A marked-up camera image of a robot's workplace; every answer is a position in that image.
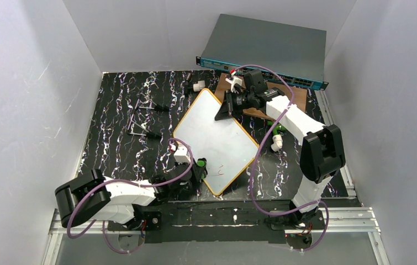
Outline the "green bone-shaped eraser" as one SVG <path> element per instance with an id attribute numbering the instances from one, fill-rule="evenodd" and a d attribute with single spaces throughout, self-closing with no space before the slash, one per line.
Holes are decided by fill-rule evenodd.
<path id="1" fill-rule="evenodd" d="M 201 182 L 208 174 L 207 171 L 207 160 L 205 158 L 199 158 L 196 161 L 196 180 Z"/>

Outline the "yellow-framed whiteboard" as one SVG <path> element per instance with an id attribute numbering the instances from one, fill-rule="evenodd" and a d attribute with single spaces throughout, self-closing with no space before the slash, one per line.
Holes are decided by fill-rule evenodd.
<path id="1" fill-rule="evenodd" d="M 220 107 L 214 93 L 201 90 L 173 131 L 173 137 L 185 142 L 195 159 L 207 160 L 204 182 L 215 196 L 245 171 L 259 147 L 236 119 L 215 120 Z"/>

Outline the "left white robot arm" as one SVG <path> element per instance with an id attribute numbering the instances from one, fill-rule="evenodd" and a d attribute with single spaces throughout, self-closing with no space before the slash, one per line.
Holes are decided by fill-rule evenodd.
<path id="1" fill-rule="evenodd" d="M 87 221 L 112 221 L 133 230 L 150 217 L 142 212 L 145 206 L 156 206 L 173 200 L 185 200 L 197 190 L 207 175 L 207 162 L 201 158 L 192 165 L 177 164 L 166 174 L 136 181 L 134 185 L 114 182 L 101 170 L 93 169 L 55 189 L 61 225 L 67 227 L 72 212 L 94 187 L 105 185 L 93 193 L 78 210 L 72 227 Z"/>

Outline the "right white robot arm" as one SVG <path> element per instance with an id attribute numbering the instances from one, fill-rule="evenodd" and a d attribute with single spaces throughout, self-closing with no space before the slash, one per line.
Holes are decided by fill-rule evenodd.
<path id="1" fill-rule="evenodd" d="M 268 135 L 277 125 L 291 133 L 301 145 L 299 165 L 302 180 L 290 202 L 290 209 L 269 215 L 288 216 L 297 221 L 312 216 L 325 187 L 346 164 L 340 128 L 335 124 L 325 125 L 306 115 L 293 104 L 292 97 L 277 87 L 269 87 L 262 71 L 248 71 L 243 78 L 236 74 L 236 70 L 231 70 L 226 75 L 230 88 L 224 92 L 215 120 L 234 118 L 246 109 L 256 109 L 274 120 Z"/>

